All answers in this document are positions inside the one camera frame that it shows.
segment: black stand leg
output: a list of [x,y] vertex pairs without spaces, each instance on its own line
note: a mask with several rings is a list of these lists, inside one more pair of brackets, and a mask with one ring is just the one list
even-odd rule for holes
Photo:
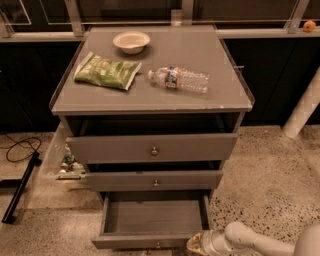
[[25,186],[28,183],[29,177],[33,171],[33,168],[35,165],[39,165],[41,163],[41,160],[39,159],[39,153],[36,151],[34,152],[34,154],[32,155],[32,158],[29,161],[28,167],[25,170],[23,177],[20,181],[20,184],[18,184],[17,190],[15,191],[12,200],[8,206],[8,209],[2,219],[3,223],[7,223],[7,224],[12,224],[15,220],[14,216],[13,216],[13,212],[16,209],[18,202],[20,200],[20,197],[23,193],[23,190],[25,188]]

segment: bottle label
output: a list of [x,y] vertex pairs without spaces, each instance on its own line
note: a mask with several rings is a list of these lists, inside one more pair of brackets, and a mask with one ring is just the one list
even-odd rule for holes
[[178,79],[179,79],[180,68],[178,67],[169,67],[167,75],[165,77],[164,84],[167,88],[178,88]]

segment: gray drawer cabinet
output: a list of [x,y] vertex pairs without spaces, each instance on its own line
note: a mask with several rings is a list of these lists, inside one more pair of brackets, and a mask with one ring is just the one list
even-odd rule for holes
[[[151,43],[125,55],[112,39],[147,33]],[[76,66],[90,52],[142,63],[129,91],[75,83]],[[151,86],[150,69],[168,63],[210,74],[206,95]],[[184,247],[213,228],[209,201],[237,141],[253,98],[211,26],[93,27],[52,98],[66,143],[88,170],[103,205],[97,248]]]

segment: open drawer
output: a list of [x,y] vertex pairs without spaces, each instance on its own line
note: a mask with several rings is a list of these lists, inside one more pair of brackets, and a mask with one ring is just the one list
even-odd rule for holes
[[98,249],[185,247],[212,228],[206,191],[106,193]]

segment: green bag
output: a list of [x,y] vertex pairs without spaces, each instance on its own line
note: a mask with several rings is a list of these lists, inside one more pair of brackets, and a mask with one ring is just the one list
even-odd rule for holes
[[90,52],[78,65],[74,80],[128,90],[140,68],[139,62],[115,62]]

